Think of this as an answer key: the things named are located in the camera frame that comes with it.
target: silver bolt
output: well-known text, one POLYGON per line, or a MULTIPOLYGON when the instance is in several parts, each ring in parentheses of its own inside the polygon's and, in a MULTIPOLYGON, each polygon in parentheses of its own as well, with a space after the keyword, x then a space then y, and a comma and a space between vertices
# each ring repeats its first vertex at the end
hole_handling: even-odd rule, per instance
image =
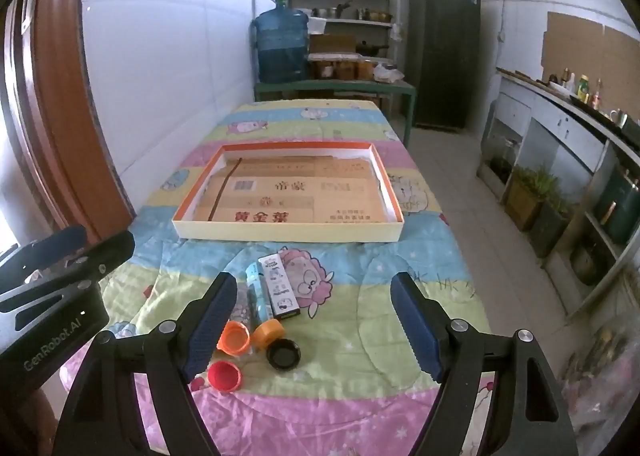
POLYGON ((95 339, 99 344, 106 344, 111 340, 111 335, 108 331, 101 331, 95 336, 95 339))
POLYGON ((164 321, 158 328, 161 333, 171 333, 175 330, 175 322, 174 321, 164 321))
POLYGON ((530 342, 533 340, 533 333, 529 330, 518 331, 518 338, 523 342, 530 342))
POLYGON ((451 321, 451 328, 453 331, 467 331, 469 329, 469 324, 462 319, 453 319, 451 321))

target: green table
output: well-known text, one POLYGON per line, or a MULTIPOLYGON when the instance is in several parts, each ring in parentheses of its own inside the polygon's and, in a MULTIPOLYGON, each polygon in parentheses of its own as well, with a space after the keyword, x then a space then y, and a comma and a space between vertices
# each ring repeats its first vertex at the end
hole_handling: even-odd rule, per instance
POLYGON ((354 90, 359 92, 373 92, 377 94, 402 94, 409 98, 406 121, 404 124, 404 138, 402 143, 409 147, 409 135, 411 134, 411 124, 414 121, 415 110, 415 87, 407 84, 404 80, 393 84, 383 84, 381 82, 367 82, 366 80, 299 80, 286 84, 263 84, 258 82, 254 86, 255 100, 260 102, 260 96, 264 92, 284 92, 288 90, 334 90, 346 91, 354 90))

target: jar lid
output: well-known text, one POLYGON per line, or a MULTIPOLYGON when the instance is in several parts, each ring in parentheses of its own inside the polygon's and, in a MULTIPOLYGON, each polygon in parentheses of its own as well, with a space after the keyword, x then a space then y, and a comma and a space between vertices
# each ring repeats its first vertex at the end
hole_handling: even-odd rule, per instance
POLYGON ((273 341, 284 337, 284 335, 285 330, 280 321, 269 319, 255 328, 251 340, 258 349, 265 350, 273 341))
POLYGON ((238 321, 229 321, 220 334, 218 349, 232 357, 246 353, 251 346, 251 335, 247 327, 238 321))
POLYGON ((267 348, 267 360, 279 371, 289 371, 300 363, 300 348, 289 339, 273 341, 267 348))
POLYGON ((207 372, 211 387, 222 392, 236 391, 242 385, 242 373, 235 364, 219 360, 211 364, 207 372))

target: black cap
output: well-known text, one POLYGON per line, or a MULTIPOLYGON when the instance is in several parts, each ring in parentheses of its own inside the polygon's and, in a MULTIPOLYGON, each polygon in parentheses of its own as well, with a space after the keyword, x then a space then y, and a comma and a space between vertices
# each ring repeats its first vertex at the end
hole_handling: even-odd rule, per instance
POLYGON ((278 339, 269 344, 267 360, 279 371, 289 371, 300 363, 300 348, 289 339, 278 339))

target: large plastic water bottle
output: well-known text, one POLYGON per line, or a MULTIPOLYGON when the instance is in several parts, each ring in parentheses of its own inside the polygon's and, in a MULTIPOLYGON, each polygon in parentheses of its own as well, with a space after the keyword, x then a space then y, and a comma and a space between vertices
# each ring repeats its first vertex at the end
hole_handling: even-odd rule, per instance
POLYGON ((261 82, 282 84, 305 80, 309 18, 276 0, 276 7, 255 18, 258 77, 261 82))

